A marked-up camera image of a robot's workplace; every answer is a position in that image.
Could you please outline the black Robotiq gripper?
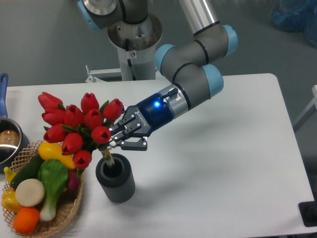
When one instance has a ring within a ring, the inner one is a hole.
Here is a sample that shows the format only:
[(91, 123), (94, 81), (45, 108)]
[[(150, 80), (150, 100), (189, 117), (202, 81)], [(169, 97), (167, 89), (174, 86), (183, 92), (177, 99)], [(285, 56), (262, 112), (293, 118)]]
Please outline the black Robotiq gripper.
[(173, 120), (172, 110), (163, 101), (162, 96), (150, 96), (136, 105), (129, 106), (124, 118), (109, 128), (111, 134), (123, 131), (127, 138), (138, 137), (137, 141), (112, 140), (109, 147), (120, 147), (122, 150), (146, 151), (147, 137)]

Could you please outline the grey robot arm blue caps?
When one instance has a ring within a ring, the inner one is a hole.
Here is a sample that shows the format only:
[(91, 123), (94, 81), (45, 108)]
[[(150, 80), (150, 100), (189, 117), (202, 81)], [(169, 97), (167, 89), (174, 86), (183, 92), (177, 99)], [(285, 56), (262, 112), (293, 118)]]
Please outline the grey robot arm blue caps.
[(80, 0), (78, 7), (92, 30), (106, 28), (117, 48), (121, 78), (155, 79), (156, 73), (170, 85), (129, 106), (123, 118), (110, 128), (112, 138), (99, 149), (147, 149), (147, 138), (160, 127), (218, 94), (224, 85), (212, 64), (237, 49), (236, 32), (222, 25), (209, 0), (183, 0), (194, 40), (180, 48), (158, 46), (162, 36), (159, 19), (148, 11), (145, 0)]

